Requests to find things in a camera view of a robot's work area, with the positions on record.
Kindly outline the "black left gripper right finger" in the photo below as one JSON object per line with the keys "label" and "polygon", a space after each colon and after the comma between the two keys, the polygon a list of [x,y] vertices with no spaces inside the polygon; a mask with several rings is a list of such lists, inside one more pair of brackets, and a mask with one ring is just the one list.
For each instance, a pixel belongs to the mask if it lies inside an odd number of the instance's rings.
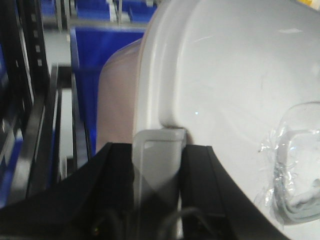
{"label": "black left gripper right finger", "polygon": [[240,190],[212,147],[187,145],[179,170],[182,207],[200,210],[213,233],[194,216],[182,219],[188,240],[285,240]]}

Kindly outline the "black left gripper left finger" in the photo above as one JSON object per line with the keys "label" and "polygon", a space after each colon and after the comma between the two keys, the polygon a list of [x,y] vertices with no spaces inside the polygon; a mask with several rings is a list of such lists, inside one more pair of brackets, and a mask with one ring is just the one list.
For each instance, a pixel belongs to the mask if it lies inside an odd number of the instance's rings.
{"label": "black left gripper left finger", "polygon": [[134,205],[132,145],[108,143],[53,187],[0,211],[3,240],[123,240]]}

